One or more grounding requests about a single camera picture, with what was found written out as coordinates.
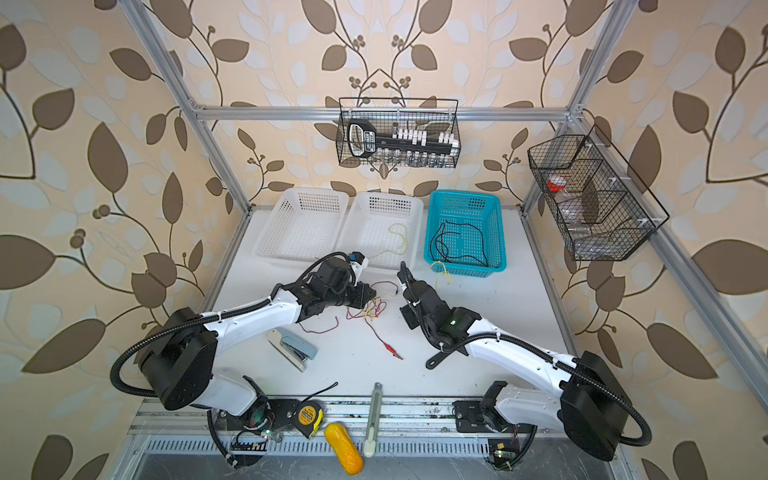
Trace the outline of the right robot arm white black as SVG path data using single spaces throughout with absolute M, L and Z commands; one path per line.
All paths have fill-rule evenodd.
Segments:
M 479 313 L 451 307 L 423 281 L 405 287 L 401 314 L 419 329 L 436 354 L 435 369 L 454 353 L 499 366 L 546 395 L 526 401 L 506 381 L 495 381 L 481 401 L 486 428 L 502 432 L 528 424 L 563 432 L 592 457 L 610 461 L 620 445 L 645 447 L 653 434 L 605 361 L 584 352 L 576 357 L 533 345 L 505 332 Z

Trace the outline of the aluminium frame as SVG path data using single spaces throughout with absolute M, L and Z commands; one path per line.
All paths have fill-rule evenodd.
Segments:
M 350 96 L 328 98 L 319 131 L 353 167 L 346 136 L 438 127 L 472 140 L 500 127 L 500 157 L 466 153 L 480 190 L 508 202 L 525 148 L 576 170 L 611 164 L 613 186 L 546 194 L 528 167 L 517 199 L 540 252 L 552 323 L 571 351 L 594 347 L 628 382 L 654 434 L 651 478 L 767 475 L 767 5 L 763 1 L 530 1 L 506 35 L 510 87 L 489 104 L 444 95 L 440 59 L 476 1 L 397 1 L 393 43 L 362 3 L 308 3 L 306 22 Z M 540 23 L 535 33 L 532 24 Z

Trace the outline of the yellow corn cob toy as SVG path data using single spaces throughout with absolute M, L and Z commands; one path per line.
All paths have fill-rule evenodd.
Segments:
M 350 476 L 359 474 L 364 460 L 341 423 L 330 423 L 324 429 L 324 438 L 331 446 L 343 470 Z

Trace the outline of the left white plastic basket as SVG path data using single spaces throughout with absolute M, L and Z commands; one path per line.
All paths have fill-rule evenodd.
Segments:
M 275 265 L 311 263 L 335 250 L 349 195 L 317 188 L 286 190 L 261 228 L 253 254 Z

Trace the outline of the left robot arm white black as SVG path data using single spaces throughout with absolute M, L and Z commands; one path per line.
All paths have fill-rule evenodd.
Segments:
M 260 335 L 299 371 L 317 355 L 317 349 L 287 331 L 320 315 L 328 307 L 363 308 L 376 292 L 361 282 L 368 259 L 358 251 L 332 252 L 311 264 L 295 281 L 276 284 L 271 293 L 235 308 L 194 313 L 177 310 L 157 333 L 129 347 L 110 370 L 119 391 L 155 397 L 169 411 L 186 406 L 207 412 L 212 441 L 233 468 L 243 459 L 224 445 L 215 429 L 215 414 L 223 412 L 240 421 L 244 430 L 260 434 L 274 428 L 277 415 L 255 381 L 234 380 L 214 371 L 226 350 Z

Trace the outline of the white plastic basket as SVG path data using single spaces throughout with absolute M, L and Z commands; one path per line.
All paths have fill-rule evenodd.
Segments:
M 275 265 L 311 263 L 335 250 L 349 195 L 317 188 L 286 190 L 261 228 L 253 254 Z
M 399 270 L 418 252 L 424 203 L 414 197 L 381 192 L 358 194 L 343 222 L 336 249 L 359 251 L 375 271 Z

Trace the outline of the white utility knife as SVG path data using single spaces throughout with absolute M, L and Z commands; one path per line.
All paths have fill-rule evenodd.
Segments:
M 372 458 L 377 451 L 381 408 L 383 404 L 383 386 L 376 382 L 372 391 L 366 435 L 363 442 L 363 455 Z

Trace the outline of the green black pipe wrench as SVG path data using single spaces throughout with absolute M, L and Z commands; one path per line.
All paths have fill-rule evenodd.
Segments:
M 435 368 L 437 368 L 437 367 L 438 367 L 438 366 L 439 366 L 439 365 L 440 365 L 440 364 L 441 364 L 441 363 L 442 363 L 444 360 L 446 360 L 447 358 L 449 358 L 449 357 L 450 357 L 452 354 L 454 354 L 454 353 L 460 353 L 461 355 L 463 355 L 463 356 L 465 356 L 465 357 L 467 357 L 467 356 L 468 356 L 468 352 L 467 352 L 467 350 L 466 350 L 466 348 L 465 348 L 465 347 L 461 347 L 461 348 L 459 348 L 459 349 L 457 349 L 457 350 L 452 350 L 452 351 L 439 351 L 439 352 L 437 352 L 435 355 L 433 355 L 431 358 L 429 358 L 429 359 L 426 361 L 426 363 L 425 363 L 425 367 L 426 367 L 428 370 L 434 370 L 434 369 L 435 369 Z

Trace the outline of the middle white plastic basket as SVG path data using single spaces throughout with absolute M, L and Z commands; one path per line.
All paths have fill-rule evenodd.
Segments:
M 343 222 L 336 249 L 359 251 L 375 271 L 399 270 L 418 252 L 424 203 L 414 197 L 381 192 L 358 194 Z

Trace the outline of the grey blue stapler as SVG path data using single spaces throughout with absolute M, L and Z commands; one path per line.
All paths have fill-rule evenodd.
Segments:
M 270 330 L 266 338 L 300 372 L 306 371 L 307 361 L 314 359 L 318 353 L 318 349 L 314 345 L 283 328 Z

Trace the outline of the teal plastic basket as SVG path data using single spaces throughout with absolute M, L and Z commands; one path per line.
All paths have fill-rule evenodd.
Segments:
M 424 258 L 437 273 L 487 278 L 507 267 L 500 200 L 489 194 L 431 193 Z

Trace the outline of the yellow black tape measure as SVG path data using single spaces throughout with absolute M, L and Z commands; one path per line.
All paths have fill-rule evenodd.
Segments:
M 307 440 L 311 440 L 317 434 L 324 418 L 323 406 L 316 400 L 316 397 L 337 386 L 338 383 L 334 382 L 328 387 L 308 395 L 293 410 L 291 425 Z

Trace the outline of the black socket tool set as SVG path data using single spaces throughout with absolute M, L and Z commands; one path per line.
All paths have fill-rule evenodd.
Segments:
M 405 153 L 417 157 L 457 157 L 460 140 L 452 133 L 439 132 L 430 136 L 426 130 L 395 127 L 393 132 L 379 132 L 370 121 L 351 120 L 346 127 L 345 142 L 350 153 L 357 158 L 378 155 L 381 158 Z

